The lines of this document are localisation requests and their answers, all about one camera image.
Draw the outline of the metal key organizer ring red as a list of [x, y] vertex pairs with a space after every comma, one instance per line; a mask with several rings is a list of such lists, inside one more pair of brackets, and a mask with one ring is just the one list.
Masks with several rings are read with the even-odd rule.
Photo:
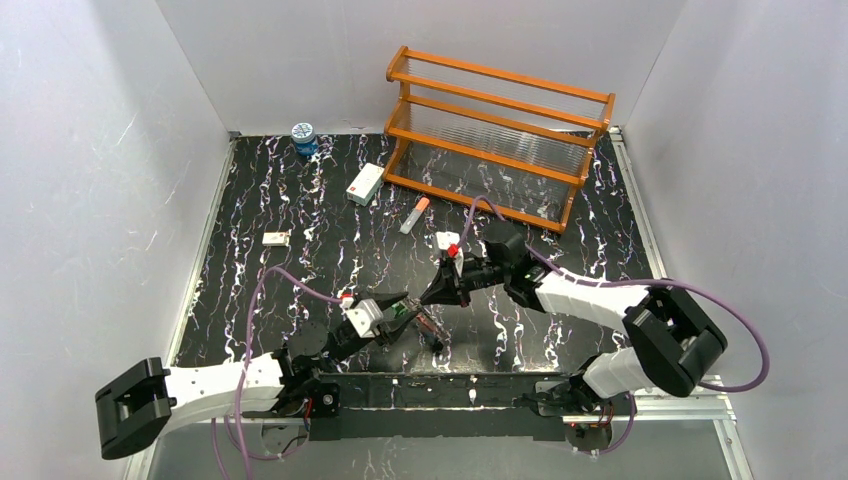
[[423, 343], [434, 355], [441, 355], [445, 348], [445, 333], [437, 325], [435, 319], [420, 305], [416, 299], [406, 298], [402, 301], [406, 308], [419, 308], [419, 316], [411, 323], [414, 324]]

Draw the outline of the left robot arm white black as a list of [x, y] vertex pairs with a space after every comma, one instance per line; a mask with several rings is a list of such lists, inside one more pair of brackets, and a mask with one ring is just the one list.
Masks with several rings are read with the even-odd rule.
[[322, 404], [322, 375], [372, 343], [394, 343], [421, 312], [405, 292], [365, 290], [343, 298], [335, 329], [306, 324], [247, 364], [180, 368], [143, 359], [95, 394], [101, 457], [129, 457], [174, 430], [238, 413], [287, 416], [307, 405], [329, 413], [338, 402]]

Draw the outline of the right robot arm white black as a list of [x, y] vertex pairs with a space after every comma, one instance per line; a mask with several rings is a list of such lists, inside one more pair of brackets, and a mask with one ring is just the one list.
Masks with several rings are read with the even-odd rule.
[[456, 232], [435, 235], [439, 251], [423, 305], [465, 307], [474, 291], [501, 286], [517, 305], [592, 321], [623, 333], [629, 347], [587, 360], [537, 397], [587, 411], [619, 394], [658, 387], [686, 397], [727, 348], [724, 334], [682, 287], [604, 287], [543, 262], [506, 223], [486, 231], [485, 252], [465, 253]]

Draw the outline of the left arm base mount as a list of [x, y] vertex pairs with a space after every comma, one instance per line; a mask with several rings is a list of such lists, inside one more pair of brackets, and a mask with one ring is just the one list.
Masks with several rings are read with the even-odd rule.
[[284, 388], [269, 412], [276, 417], [335, 417], [340, 413], [340, 394], [337, 383], [309, 381], [299, 387]]

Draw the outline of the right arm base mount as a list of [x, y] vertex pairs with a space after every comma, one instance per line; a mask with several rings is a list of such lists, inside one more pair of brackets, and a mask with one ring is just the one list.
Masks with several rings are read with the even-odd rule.
[[541, 381], [516, 404], [530, 408], [540, 417], [578, 417], [564, 421], [566, 442], [579, 452], [599, 453], [613, 443], [612, 420], [616, 407], [612, 400], [599, 399], [587, 387], [570, 382]]

